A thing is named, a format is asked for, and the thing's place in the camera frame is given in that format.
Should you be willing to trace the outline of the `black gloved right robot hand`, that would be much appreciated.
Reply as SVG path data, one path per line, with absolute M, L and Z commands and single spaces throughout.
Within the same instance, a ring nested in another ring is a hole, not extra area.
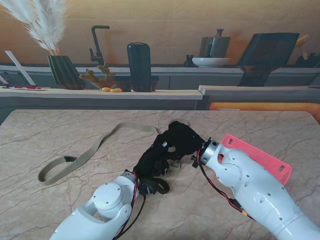
M 186 155 L 197 152 L 204 144 L 204 140 L 188 125 L 179 121 L 169 124 L 168 130 L 157 136 L 160 144 L 167 143 L 175 151 L 165 154 L 167 160 L 180 160 Z

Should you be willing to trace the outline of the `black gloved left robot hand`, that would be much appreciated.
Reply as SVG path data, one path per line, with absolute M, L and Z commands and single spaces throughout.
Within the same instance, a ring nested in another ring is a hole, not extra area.
M 170 168 L 168 160 L 172 159 L 173 148 L 166 141 L 154 141 L 133 168 L 137 177 L 141 180 L 164 176 Z

